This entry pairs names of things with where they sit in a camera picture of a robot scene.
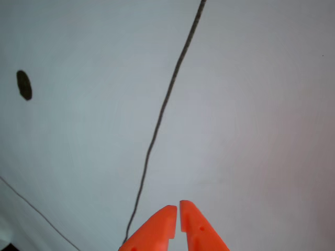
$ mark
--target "black oval mark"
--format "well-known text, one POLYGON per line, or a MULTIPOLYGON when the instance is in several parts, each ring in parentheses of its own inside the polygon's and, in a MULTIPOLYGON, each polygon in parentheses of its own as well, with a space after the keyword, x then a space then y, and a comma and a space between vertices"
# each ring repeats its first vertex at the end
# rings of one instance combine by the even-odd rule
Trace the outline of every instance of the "black oval mark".
POLYGON ((17 86, 19 87, 20 94, 25 100, 31 100, 32 98, 32 89, 30 85, 30 80, 27 74, 19 70, 16 73, 17 86))

